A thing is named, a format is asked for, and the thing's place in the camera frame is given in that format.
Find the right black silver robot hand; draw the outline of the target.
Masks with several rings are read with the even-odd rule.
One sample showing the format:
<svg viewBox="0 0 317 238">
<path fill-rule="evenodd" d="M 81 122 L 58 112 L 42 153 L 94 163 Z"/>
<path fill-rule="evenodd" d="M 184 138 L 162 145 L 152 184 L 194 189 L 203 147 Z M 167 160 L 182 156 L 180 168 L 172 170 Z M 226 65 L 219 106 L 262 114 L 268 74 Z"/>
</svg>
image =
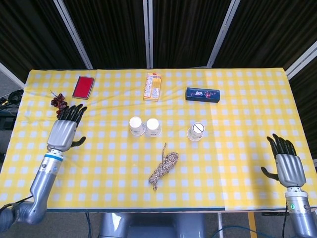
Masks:
<svg viewBox="0 0 317 238">
<path fill-rule="evenodd" d="M 273 138 L 267 136 L 274 156 L 277 173 L 273 174 L 261 167 L 262 173 L 270 178 L 280 182 L 284 187 L 302 187 L 306 183 L 303 164 L 297 156 L 293 143 L 282 137 L 272 134 Z"/>
</svg>

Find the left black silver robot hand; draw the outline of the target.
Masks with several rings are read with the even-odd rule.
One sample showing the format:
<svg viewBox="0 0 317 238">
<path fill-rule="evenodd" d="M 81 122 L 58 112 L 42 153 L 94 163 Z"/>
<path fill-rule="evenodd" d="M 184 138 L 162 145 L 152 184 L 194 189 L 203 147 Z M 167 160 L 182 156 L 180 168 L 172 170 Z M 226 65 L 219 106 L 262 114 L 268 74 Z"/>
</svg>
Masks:
<svg viewBox="0 0 317 238">
<path fill-rule="evenodd" d="M 59 114 L 54 122 L 51 132 L 47 140 L 47 150 L 57 150 L 65 152 L 72 147 L 81 146 L 86 137 L 81 137 L 78 141 L 74 141 L 75 133 L 81 118 L 87 107 L 83 104 L 66 106 Z"/>
</svg>

